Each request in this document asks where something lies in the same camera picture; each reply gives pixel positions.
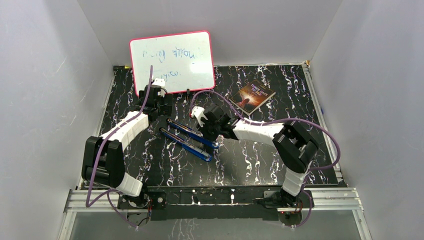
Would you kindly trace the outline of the whiteboard with pink frame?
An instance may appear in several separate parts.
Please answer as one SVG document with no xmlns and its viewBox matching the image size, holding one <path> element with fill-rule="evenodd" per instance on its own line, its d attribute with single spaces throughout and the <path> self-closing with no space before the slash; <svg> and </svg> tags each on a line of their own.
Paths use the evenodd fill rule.
<svg viewBox="0 0 424 240">
<path fill-rule="evenodd" d="M 165 81 L 168 93 L 216 86 L 211 36 L 206 30 L 132 39 L 129 50 L 136 93 L 155 78 Z"/>
</svg>

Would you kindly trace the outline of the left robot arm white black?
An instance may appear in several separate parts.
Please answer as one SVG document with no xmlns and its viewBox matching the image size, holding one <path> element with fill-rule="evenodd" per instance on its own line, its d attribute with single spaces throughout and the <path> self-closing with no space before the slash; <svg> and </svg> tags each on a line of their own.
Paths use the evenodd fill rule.
<svg viewBox="0 0 424 240">
<path fill-rule="evenodd" d="M 137 208 L 149 203 L 143 183 L 125 169 L 124 150 L 159 116 L 170 116 L 172 96 L 165 89 L 165 80 L 156 78 L 141 90 L 139 101 L 115 127 L 85 142 L 81 177 L 90 183 L 110 187 L 130 197 Z"/>
</svg>

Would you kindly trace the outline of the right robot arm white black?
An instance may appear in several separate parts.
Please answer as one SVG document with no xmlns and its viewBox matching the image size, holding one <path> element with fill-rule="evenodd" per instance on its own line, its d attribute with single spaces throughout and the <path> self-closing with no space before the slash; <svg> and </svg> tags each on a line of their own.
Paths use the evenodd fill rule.
<svg viewBox="0 0 424 240">
<path fill-rule="evenodd" d="M 247 122 L 241 117 L 229 117 L 218 105 L 195 106 L 190 116 L 197 120 L 197 129 L 209 141 L 223 136 L 275 147 L 286 166 L 286 173 L 280 194 L 274 197 L 273 203 L 278 207 L 295 207 L 301 201 L 302 185 L 319 144 L 299 122 L 289 120 L 268 125 Z"/>
</svg>

